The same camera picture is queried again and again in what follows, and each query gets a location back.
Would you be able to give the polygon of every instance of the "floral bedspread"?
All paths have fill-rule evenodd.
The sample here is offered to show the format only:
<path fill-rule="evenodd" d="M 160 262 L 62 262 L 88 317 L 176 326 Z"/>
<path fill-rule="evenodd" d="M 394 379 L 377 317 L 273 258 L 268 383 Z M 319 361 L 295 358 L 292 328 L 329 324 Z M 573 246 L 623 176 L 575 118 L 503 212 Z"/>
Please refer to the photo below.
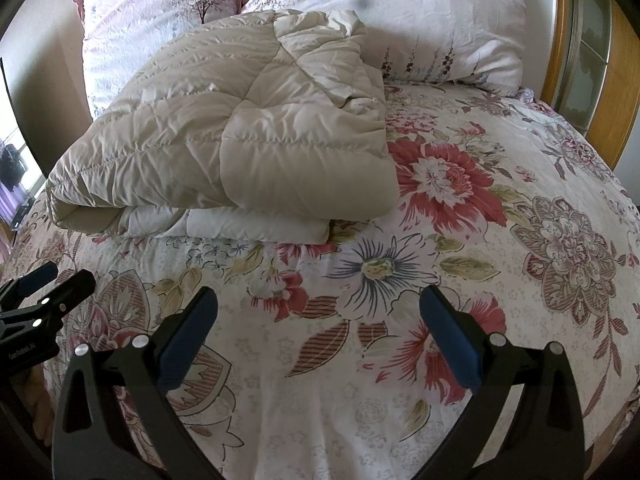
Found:
<path fill-rule="evenodd" d="M 562 342 L 590 446 L 638 383 L 636 208 L 543 104 L 453 84 L 387 93 L 401 200 L 366 224 L 335 221 L 325 245 L 91 238 L 55 228 L 37 204 L 4 279 L 47 260 L 59 280 L 81 268 L 97 279 L 46 364 L 53 393 L 75 345 L 125 345 L 208 285 L 218 319 L 169 398 L 227 478 L 408 479 L 469 398 L 418 314 L 436 283 L 514 344 Z"/>

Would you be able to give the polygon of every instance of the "wall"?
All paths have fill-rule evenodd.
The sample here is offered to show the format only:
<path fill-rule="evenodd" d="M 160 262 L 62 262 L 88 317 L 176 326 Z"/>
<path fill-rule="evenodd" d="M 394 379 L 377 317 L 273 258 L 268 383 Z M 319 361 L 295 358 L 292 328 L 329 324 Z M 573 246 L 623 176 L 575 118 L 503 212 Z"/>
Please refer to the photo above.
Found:
<path fill-rule="evenodd" d="M 640 205 L 640 114 L 613 172 L 622 182 L 634 204 Z"/>
<path fill-rule="evenodd" d="M 525 35 L 524 73 L 522 86 L 531 88 L 540 97 L 545 82 L 546 67 L 551 56 L 556 0 L 525 0 L 527 31 Z"/>
<path fill-rule="evenodd" d="M 45 172 L 91 124 L 82 36 L 71 0 L 25 0 L 0 39 L 18 124 Z"/>

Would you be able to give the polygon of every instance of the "blue gripper pad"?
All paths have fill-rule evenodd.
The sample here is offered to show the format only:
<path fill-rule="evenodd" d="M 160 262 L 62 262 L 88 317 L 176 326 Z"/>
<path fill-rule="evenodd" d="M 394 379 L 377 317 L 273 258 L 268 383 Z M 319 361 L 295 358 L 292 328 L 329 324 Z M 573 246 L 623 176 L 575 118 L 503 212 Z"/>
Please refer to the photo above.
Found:
<path fill-rule="evenodd" d="M 21 298 L 28 298 L 31 294 L 35 294 L 43 286 L 47 285 L 47 283 L 55 280 L 57 276 L 58 266 L 53 262 L 47 262 L 20 278 L 18 295 Z"/>
<path fill-rule="evenodd" d="M 482 385 L 480 354 L 453 316 L 455 310 L 434 285 L 420 295 L 420 315 L 458 384 L 476 393 Z"/>
<path fill-rule="evenodd" d="M 164 395 L 180 386 L 215 323 L 218 317 L 216 293 L 203 286 L 183 314 L 180 326 L 159 357 L 156 387 Z"/>

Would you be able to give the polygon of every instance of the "folded comforter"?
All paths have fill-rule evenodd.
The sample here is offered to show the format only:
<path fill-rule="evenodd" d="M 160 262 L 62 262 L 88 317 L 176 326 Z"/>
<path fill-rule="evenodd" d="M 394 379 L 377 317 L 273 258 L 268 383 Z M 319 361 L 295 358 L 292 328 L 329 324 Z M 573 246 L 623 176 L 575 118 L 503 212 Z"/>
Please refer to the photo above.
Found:
<path fill-rule="evenodd" d="M 324 243 L 398 199 L 352 11 L 256 12 L 165 45 L 55 165 L 52 221 L 103 235 Z"/>

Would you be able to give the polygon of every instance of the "silver bolt head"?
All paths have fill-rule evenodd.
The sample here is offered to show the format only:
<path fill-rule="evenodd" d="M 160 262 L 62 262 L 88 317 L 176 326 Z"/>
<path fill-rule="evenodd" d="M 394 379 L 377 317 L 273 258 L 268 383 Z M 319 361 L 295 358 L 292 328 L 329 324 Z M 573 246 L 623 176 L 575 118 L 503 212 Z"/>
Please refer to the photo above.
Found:
<path fill-rule="evenodd" d="M 149 343 L 149 336 L 146 334 L 139 334 L 132 339 L 131 344 L 134 348 L 144 348 Z"/>
<path fill-rule="evenodd" d="M 74 352 L 77 356 L 85 355 L 89 351 L 89 345 L 87 343 L 80 343 L 74 349 Z"/>
<path fill-rule="evenodd" d="M 564 347 L 558 341 L 552 341 L 549 343 L 549 350 L 551 350 L 552 354 L 562 355 Z"/>
<path fill-rule="evenodd" d="M 494 346 L 505 346 L 507 344 L 507 338 L 498 332 L 494 332 L 489 336 L 489 343 Z"/>

